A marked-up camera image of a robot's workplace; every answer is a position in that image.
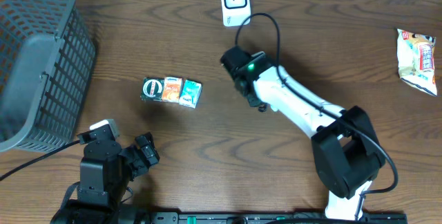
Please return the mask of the teal Kleenex tissue pack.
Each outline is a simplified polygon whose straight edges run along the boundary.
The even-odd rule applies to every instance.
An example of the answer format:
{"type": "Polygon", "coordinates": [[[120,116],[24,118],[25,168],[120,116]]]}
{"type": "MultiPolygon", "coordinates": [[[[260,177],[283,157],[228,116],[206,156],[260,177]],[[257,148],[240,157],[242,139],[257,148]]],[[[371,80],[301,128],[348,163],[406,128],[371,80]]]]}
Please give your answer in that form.
{"type": "Polygon", "coordinates": [[[182,106],[196,108],[200,94],[202,92],[202,84],[191,80],[185,80],[182,87],[179,104],[182,106]]]}

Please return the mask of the green Zam-Buk box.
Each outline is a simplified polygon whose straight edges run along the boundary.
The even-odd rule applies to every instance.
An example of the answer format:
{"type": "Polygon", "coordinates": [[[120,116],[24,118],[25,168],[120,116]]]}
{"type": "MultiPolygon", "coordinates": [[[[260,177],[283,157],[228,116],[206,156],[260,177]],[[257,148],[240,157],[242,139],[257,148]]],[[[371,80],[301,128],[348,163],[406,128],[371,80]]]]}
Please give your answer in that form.
{"type": "Polygon", "coordinates": [[[143,101],[161,102],[164,92],[164,79],[145,77],[140,98],[143,101]]]}

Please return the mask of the orange Kleenex tissue pack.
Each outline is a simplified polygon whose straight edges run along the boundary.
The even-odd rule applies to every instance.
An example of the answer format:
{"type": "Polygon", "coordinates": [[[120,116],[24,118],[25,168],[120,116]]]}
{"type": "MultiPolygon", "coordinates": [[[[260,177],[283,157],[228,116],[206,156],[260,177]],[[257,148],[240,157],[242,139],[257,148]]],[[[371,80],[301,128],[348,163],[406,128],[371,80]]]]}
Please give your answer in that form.
{"type": "Polygon", "coordinates": [[[178,103],[182,90],[183,79],[179,77],[165,77],[164,90],[162,94],[163,102],[178,103]]]}

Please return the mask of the yellow wet wipes pack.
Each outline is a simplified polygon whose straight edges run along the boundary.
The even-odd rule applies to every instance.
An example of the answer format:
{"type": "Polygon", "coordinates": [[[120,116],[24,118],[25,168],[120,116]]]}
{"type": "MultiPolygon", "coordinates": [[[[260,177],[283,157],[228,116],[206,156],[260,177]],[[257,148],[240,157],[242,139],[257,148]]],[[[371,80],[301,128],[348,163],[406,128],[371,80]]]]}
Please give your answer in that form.
{"type": "Polygon", "coordinates": [[[398,76],[406,84],[437,96],[434,47],[436,37],[397,29],[398,76]]]}

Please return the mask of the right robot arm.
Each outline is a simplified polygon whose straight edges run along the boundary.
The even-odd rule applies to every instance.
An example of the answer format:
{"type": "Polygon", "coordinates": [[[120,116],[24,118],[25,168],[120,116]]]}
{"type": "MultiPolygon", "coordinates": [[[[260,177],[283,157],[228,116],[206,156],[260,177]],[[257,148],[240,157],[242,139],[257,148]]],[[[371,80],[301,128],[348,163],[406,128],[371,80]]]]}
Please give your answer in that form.
{"type": "Polygon", "coordinates": [[[220,62],[250,106],[281,112],[311,140],[316,172],[329,190],[325,216],[361,220],[363,193],[386,162],[368,114],[318,97],[262,51],[250,55],[235,46],[220,62]]]}

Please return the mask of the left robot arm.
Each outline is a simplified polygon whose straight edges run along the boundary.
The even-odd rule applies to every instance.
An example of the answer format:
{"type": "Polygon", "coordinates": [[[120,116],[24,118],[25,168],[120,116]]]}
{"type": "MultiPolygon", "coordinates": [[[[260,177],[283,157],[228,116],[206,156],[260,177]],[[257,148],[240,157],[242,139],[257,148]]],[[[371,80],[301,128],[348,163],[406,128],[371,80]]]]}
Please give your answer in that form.
{"type": "Polygon", "coordinates": [[[123,148],[112,133],[89,131],[78,135],[85,142],[80,180],[65,193],[51,223],[150,223],[146,210],[125,205],[128,183],[147,174],[160,161],[151,133],[123,148]]]}

